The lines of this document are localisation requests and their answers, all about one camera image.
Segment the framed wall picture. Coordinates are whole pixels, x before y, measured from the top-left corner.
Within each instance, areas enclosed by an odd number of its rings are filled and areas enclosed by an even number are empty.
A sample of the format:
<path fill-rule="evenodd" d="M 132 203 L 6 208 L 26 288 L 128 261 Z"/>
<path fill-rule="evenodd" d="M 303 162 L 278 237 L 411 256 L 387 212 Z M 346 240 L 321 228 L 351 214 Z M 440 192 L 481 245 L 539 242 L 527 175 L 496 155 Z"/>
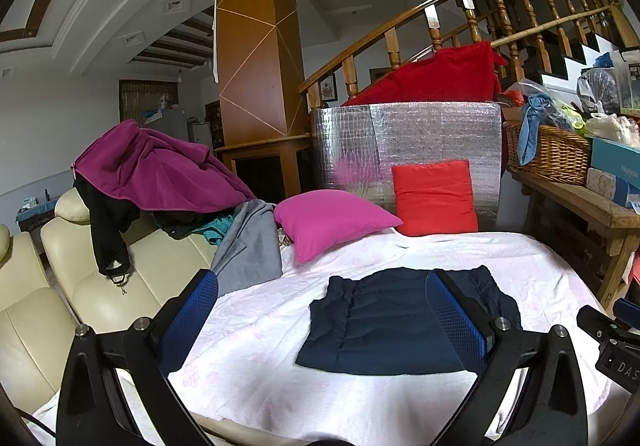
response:
<path fill-rule="evenodd" d="M 336 102 L 338 99 L 337 85 L 334 74 L 330 74 L 320 82 L 320 97 L 322 102 Z"/>

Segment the wicker basket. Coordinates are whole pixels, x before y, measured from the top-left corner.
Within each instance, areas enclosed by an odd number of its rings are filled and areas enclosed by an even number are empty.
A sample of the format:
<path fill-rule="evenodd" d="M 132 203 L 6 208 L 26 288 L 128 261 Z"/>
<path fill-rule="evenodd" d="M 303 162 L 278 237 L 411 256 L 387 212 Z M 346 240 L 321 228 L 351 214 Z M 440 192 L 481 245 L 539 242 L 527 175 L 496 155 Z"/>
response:
<path fill-rule="evenodd" d="M 504 121 L 508 148 L 508 169 L 549 182 L 584 186 L 591 157 L 590 141 L 585 137 L 554 126 L 541 125 L 538 131 L 536 157 L 521 165 L 518 161 L 520 121 Z"/>

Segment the magenta pillow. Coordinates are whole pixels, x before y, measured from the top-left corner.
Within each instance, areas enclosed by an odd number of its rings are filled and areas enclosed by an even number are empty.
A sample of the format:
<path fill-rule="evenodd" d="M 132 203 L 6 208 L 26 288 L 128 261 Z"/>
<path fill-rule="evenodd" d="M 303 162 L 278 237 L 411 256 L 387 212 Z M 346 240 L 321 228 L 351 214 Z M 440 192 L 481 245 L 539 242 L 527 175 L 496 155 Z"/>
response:
<path fill-rule="evenodd" d="M 305 192 L 280 202 L 274 220 L 294 244 L 298 264 L 362 237 L 396 228 L 400 218 L 369 200 L 338 189 Z"/>

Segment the large red cushion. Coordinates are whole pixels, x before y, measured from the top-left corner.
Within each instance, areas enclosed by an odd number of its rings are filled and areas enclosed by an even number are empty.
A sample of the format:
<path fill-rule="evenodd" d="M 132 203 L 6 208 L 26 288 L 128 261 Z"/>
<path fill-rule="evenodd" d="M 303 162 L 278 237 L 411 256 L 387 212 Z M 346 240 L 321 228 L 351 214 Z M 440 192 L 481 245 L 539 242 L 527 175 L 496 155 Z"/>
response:
<path fill-rule="evenodd" d="M 492 102 L 501 92 L 497 69 L 506 60 L 480 42 L 438 50 L 408 62 L 370 85 L 344 106 L 388 102 Z"/>

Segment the blue cloth in basket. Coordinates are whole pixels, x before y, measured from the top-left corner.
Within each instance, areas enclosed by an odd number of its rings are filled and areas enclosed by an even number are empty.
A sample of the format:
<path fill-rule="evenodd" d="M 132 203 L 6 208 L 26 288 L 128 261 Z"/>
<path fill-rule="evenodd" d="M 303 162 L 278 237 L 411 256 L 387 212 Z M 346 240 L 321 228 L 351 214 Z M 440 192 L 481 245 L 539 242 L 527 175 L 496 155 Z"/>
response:
<path fill-rule="evenodd" d="M 520 166 L 526 166 L 536 157 L 541 125 L 558 126 L 560 121 L 559 110 L 555 107 L 550 96 L 544 93 L 528 96 L 518 136 L 518 164 Z"/>

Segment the grey garment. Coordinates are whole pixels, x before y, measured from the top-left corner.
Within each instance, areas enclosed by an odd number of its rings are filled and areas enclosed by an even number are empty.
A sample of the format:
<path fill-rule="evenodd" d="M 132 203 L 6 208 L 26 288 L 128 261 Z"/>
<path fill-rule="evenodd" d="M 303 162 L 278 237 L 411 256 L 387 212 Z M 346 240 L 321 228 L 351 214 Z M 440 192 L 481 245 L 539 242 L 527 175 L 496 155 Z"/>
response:
<path fill-rule="evenodd" d="M 244 202 L 234 209 L 230 229 L 210 266 L 218 280 L 218 296 L 282 276 L 273 210 L 273 203 L 259 199 Z"/>

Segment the blue cardboard box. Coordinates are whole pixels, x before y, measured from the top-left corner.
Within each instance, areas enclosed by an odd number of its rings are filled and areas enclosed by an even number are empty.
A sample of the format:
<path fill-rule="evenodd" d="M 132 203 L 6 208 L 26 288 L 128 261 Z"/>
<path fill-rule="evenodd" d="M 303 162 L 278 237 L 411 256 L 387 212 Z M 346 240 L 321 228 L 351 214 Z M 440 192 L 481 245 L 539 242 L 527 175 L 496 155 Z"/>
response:
<path fill-rule="evenodd" d="M 612 140 L 594 138 L 592 140 L 591 166 L 631 182 L 639 179 L 640 152 L 637 148 L 615 143 Z"/>

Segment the purple fleece garment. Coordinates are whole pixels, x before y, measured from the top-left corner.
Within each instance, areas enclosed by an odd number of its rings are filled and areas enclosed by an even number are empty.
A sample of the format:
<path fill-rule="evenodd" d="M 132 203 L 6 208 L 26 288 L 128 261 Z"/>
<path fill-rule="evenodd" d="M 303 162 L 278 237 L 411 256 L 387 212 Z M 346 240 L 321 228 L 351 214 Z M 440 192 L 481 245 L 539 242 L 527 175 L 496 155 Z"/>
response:
<path fill-rule="evenodd" d="M 215 213 L 255 196 L 208 147 L 134 120 L 113 126 L 72 164 L 76 176 L 143 211 Z"/>

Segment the wooden side table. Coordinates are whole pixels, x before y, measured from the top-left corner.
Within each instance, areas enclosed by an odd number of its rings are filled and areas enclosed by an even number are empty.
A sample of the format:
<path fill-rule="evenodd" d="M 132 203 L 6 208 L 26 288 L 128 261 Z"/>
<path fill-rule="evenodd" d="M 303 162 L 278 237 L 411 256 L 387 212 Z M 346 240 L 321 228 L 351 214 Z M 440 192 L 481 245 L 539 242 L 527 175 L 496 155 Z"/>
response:
<path fill-rule="evenodd" d="M 639 215 L 585 188 L 511 173 L 528 197 L 526 235 L 570 264 L 608 310 L 627 290 L 639 250 Z"/>

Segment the black garment on sofa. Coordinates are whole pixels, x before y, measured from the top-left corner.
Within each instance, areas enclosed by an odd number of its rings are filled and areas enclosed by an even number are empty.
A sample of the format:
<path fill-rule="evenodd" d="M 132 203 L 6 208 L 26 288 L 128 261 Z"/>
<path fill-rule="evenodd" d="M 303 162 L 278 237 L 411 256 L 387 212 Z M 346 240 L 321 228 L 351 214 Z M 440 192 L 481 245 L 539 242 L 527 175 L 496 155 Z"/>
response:
<path fill-rule="evenodd" d="M 92 247 L 99 273 L 116 286 L 123 287 L 131 272 L 131 261 L 122 235 L 140 218 L 141 210 L 130 200 L 105 195 L 79 174 L 75 176 L 74 187 L 89 210 Z M 194 229 L 226 215 L 233 216 L 233 211 L 155 211 L 151 218 L 170 238 L 181 240 L 192 235 Z"/>

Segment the white blue box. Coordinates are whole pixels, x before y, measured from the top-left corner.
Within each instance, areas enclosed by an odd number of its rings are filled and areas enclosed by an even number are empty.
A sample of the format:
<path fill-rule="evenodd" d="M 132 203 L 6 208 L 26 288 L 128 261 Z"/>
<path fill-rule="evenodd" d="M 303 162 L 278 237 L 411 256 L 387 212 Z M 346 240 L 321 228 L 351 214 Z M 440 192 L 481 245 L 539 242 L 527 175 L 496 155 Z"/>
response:
<path fill-rule="evenodd" d="M 586 187 L 610 201 L 640 214 L 640 190 L 623 178 L 608 172 L 589 168 Z"/>

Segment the clear plastic bag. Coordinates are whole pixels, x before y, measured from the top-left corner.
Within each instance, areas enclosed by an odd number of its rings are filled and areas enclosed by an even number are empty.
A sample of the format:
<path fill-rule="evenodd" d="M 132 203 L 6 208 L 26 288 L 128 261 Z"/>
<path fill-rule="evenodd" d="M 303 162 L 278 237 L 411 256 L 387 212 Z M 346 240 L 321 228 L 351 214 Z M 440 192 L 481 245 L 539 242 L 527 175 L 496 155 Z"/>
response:
<path fill-rule="evenodd" d="M 620 113 L 620 90 L 612 68 L 585 69 L 576 82 L 583 112 L 592 114 L 601 104 L 605 114 Z"/>

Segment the silver foil insulation board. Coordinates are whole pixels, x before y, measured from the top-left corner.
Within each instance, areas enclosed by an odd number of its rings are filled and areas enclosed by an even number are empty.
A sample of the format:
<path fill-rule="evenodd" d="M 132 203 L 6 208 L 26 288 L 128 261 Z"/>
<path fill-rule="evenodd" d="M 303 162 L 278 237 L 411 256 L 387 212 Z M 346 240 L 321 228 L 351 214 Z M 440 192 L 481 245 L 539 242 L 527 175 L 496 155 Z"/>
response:
<path fill-rule="evenodd" d="M 501 110 L 495 102 L 392 102 L 311 113 L 321 188 L 341 189 L 395 210 L 393 166 L 466 160 L 481 230 L 496 226 Z"/>

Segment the red pillow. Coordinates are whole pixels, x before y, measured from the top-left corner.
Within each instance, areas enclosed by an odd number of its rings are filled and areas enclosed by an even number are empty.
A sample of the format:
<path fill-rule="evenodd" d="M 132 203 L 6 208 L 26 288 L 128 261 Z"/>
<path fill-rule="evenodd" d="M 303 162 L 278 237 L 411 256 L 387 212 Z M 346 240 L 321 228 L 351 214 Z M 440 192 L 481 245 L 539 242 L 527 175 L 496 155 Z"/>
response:
<path fill-rule="evenodd" d="M 478 232 L 470 164 L 449 160 L 393 166 L 398 232 L 408 237 Z"/>

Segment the cream leather sofa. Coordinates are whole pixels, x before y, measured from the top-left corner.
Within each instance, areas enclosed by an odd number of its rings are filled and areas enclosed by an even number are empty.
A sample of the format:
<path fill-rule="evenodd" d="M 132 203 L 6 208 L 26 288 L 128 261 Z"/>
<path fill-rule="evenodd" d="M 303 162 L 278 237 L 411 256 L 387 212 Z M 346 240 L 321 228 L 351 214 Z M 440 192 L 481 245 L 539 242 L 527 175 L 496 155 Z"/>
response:
<path fill-rule="evenodd" d="M 178 296 L 216 249 L 200 235 L 169 237 L 143 215 L 125 232 L 130 270 L 122 286 L 99 272 L 89 211 L 68 190 L 36 247 L 26 232 L 1 229 L 1 386 L 32 414 L 61 386 L 75 328 L 127 329 Z"/>

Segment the navy blue zip jacket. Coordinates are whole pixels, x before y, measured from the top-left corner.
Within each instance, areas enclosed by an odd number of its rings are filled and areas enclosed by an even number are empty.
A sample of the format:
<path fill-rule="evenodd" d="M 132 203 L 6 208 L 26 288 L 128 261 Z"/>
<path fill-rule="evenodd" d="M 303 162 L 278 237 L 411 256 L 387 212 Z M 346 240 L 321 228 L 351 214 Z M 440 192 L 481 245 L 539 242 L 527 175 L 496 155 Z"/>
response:
<path fill-rule="evenodd" d="M 449 374 L 464 367 L 425 295 L 427 270 L 397 267 L 360 280 L 332 276 L 309 305 L 295 363 L 355 376 Z"/>

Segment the teal garment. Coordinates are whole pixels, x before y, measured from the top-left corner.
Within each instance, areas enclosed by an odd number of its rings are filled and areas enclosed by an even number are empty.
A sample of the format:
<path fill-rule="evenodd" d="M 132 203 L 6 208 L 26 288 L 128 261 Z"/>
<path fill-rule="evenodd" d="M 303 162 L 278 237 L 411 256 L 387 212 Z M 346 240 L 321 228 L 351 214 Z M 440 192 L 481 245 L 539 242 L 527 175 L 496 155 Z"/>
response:
<path fill-rule="evenodd" d="M 232 215 L 214 218 L 205 225 L 194 229 L 193 233 L 203 236 L 211 246 L 218 247 L 222 243 L 222 240 L 224 240 L 224 237 L 228 234 L 232 223 Z"/>

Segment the white pink bed sheet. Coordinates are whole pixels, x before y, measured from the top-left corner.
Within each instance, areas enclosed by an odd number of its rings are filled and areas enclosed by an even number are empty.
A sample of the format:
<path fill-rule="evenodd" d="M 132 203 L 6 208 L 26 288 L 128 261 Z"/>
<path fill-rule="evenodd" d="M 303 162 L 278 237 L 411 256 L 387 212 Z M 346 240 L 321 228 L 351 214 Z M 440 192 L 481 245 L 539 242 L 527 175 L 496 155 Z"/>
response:
<path fill-rule="evenodd" d="M 28 435 L 47 445 L 597 445 L 636 435 L 627 335 L 568 263 L 510 232 L 389 230 L 156 312 L 84 318 Z"/>

